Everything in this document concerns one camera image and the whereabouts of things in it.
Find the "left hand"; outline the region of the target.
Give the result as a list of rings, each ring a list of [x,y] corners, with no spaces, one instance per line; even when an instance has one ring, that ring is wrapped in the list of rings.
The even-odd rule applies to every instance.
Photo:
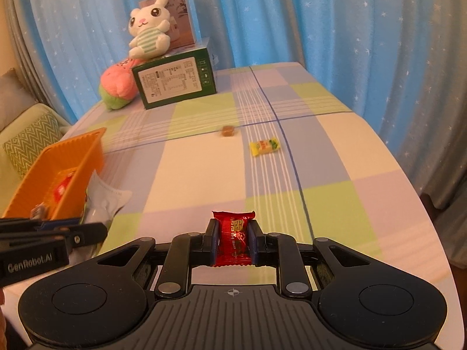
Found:
[[[0,289],[0,350],[7,349],[6,319],[1,309],[4,304],[5,304],[5,294],[3,290]]]

